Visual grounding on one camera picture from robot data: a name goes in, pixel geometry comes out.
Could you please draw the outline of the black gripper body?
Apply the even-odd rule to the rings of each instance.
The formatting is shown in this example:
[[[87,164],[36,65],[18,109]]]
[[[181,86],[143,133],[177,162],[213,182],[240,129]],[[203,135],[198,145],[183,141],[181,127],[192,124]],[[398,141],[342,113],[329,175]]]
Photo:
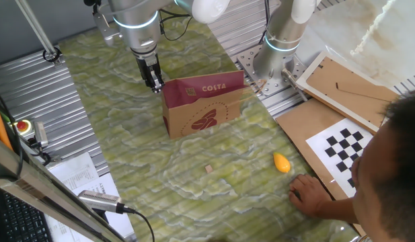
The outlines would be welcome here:
[[[141,77],[145,81],[145,85],[149,86],[149,78],[156,71],[161,70],[157,54],[135,54]]]

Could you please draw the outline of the person's hand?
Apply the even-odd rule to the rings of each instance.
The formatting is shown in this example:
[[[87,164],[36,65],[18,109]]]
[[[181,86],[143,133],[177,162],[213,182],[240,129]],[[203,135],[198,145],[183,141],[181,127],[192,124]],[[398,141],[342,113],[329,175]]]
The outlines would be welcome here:
[[[289,200],[307,216],[329,218],[325,205],[329,205],[332,199],[315,177],[299,174],[290,183]]]

